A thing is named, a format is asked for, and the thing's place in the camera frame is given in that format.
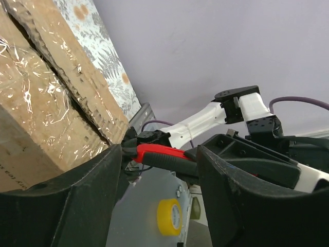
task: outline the plastic wrap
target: plastic wrap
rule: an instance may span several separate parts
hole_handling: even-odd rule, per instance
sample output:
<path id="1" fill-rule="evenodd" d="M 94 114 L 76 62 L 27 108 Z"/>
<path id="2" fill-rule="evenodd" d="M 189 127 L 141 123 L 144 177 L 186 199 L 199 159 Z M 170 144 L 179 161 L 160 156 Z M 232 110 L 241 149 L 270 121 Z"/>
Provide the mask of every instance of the plastic wrap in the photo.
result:
<path id="1" fill-rule="evenodd" d="M 93 65 L 102 72 L 118 105 L 131 120 L 141 105 L 96 9 L 97 1 L 53 1 Z"/>
<path id="2" fill-rule="evenodd" d="M 84 71 L 80 47 L 51 31 L 65 22 L 56 7 L 46 0 L 44 15 L 40 6 L 32 13 L 33 2 L 0 1 L 0 191 L 56 177 L 120 142 L 127 128 L 107 87 L 101 91 L 106 82 L 94 81 L 94 67 Z M 47 18 L 51 25 L 36 24 Z"/>

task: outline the corrugated cardboard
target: corrugated cardboard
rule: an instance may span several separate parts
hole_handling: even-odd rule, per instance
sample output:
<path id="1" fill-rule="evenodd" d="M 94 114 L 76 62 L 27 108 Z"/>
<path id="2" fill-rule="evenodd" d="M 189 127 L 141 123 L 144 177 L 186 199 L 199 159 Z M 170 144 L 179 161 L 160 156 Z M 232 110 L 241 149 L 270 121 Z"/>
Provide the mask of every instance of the corrugated cardboard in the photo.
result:
<path id="1" fill-rule="evenodd" d="M 79 44 L 69 37 L 61 43 L 59 36 L 53 40 L 58 46 L 74 47 L 72 53 L 69 48 L 53 48 L 56 57 L 53 63 L 58 69 L 63 67 L 59 72 L 55 66 L 49 67 L 52 63 L 44 60 L 44 54 L 31 47 L 22 35 L 23 30 L 14 25 L 1 7 L 0 192 L 26 189 L 90 160 L 107 147 L 103 137 L 109 143 L 119 143 L 127 127 L 127 119 L 106 82 L 83 56 Z M 41 16 L 47 19 L 47 15 L 53 21 L 63 22 L 56 14 L 39 10 L 40 22 Z M 31 20 L 26 12 L 21 14 L 26 21 Z M 53 55 L 48 53 L 47 57 L 52 59 Z M 81 71 L 75 68 L 78 62 Z M 74 97 L 82 110 L 87 111 L 77 111 L 72 106 L 70 99 Z"/>
<path id="2" fill-rule="evenodd" d="M 121 142 L 128 121 L 52 0 L 5 0 L 37 50 L 58 72 L 73 99 L 110 143 Z"/>

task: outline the purple cable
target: purple cable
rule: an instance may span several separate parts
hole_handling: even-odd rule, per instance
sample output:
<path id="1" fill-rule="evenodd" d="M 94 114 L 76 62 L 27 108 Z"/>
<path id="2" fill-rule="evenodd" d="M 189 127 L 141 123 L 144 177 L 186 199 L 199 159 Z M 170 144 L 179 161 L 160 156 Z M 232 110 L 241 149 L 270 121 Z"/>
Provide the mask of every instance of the purple cable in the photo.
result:
<path id="1" fill-rule="evenodd" d="M 329 111 L 329 104 L 327 104 L 323 101 L 320 101 L 317 99 L 311 99 L 311 98 L 307 98 L 307 97 L 287 96 L 287 97 L 280 97 L 280 98 L 271 100 L 271 102 L 269 103 L 269 110 L 271 113 L 274 113 L 274 111 L 273 111 L 274 103 L 281 102 L 281 101 L 297 101 L 297 102 L 309 103 L 309 104 L 317 105 L 318 107 L 324 108 Z"/>
<path id="2" fill-rule="evenodd" d="M 162 120 L 150 120 L 150 121 L 147 121 L 143 124 L 142 126 L 142 131 L 145 129 L 145 126 L 148 125 L 148 124 L 163 124 L 163 125 L 169 125 L 169 126 L 173 126 L 173 124 L 171 122 L 166 122 L 166 121 L 162 121 Z M 190 144 L 191 144 L 191 147 L 194 148 L 194 144 L 193 144 L 193 141 L 191 140 L 190 141 Z"/>

